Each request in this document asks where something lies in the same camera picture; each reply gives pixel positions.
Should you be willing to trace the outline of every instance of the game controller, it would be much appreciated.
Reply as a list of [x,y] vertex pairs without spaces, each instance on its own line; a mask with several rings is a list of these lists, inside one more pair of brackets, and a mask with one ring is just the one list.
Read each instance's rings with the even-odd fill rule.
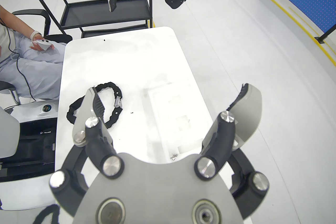
[[35,40],[35,43],[37,43],[44,51],[46,51],[52,44],[49,40]]

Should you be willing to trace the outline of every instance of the person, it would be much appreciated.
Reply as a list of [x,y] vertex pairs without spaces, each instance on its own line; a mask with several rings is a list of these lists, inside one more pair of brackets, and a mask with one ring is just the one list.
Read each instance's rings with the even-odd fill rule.
[[57,100],[65,44],[51,41],[43,51],[35,42],[42,35],[2,6],[0,23],[0,81],[13,84],[20,97]]

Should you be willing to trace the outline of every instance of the metal bolt head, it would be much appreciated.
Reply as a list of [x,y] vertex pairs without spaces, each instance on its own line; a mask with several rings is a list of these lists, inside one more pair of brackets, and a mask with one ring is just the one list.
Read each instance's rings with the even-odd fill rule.
[[86,121],[85,121],[85,126],[87,128],[93,128],[98,124],[98,118],[96,116],[92,116],[89,117]]
[[257,172],[254,174],[253,179],[252,179],[255,187],[260,190],[260,191],[266,191],[270,187],[270,182],[266,178],[266,176],[260,172]]
[[116,175],[121,168],[121,160],[117,156],[107,158],[103,164],[103,172],[106,176]]
[[210,200],[199,200],[192,210],[193,224],[220,224],[221,213]]
[[197,162],[198,172],[205,178],[212,178],[216,174],[216,167],[210,158],[203,157]]
[[49,180],[49,185],[52,188],[58,188],[64,183],[64,181],[65,181],[65,175],[63,171],[59,170],[51,175],[50,180]]
[[213,214],[209,209],[201,209],[198,217],[201,224],[213,223]]
[[82,143],[85,140],[85,131],[76,132],[73,137],[73,141],[76,143]]
[[99,224],[122,224],[125,220],[125,206],[116,198],[106,200],[98,210]]
[[225,110],[225,111],[222,111],[221,114],[220,114],[221,118],[225,121],[225,122],[228,122],[228,123],[232,123],[234,122],[234,116],[231,112]]

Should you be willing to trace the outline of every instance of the white floor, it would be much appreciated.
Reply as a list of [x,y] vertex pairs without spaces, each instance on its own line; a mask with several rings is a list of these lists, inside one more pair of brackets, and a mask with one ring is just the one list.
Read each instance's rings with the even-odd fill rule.
[[[45,1],[60,19],[63,1]],[[0,2],[9,11],[42,8],[38,0]],[[263,94],[259,130],[243,147],[270,180],[253,223],[334,223],[336,68],[328,58],[270,0],[187,0],[177,10],[164,0],[153,5],[156,27],[174,29],[213,118],[242,83]],[[22,19],[35,29],[43,26]],[[59,33],[54,24],[53,33]],[[69,34],[80,37],[79,29]],[[9,101],[0,95],[2,107]],[[32,223],[25,213],[0,212],[0,222]]]

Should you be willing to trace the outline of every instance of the white floor tile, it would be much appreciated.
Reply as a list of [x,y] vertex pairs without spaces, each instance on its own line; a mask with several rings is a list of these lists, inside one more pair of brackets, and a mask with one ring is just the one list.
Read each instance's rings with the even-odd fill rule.
[[0,223],[2,224],[18,224],[17,211],[0,211]]

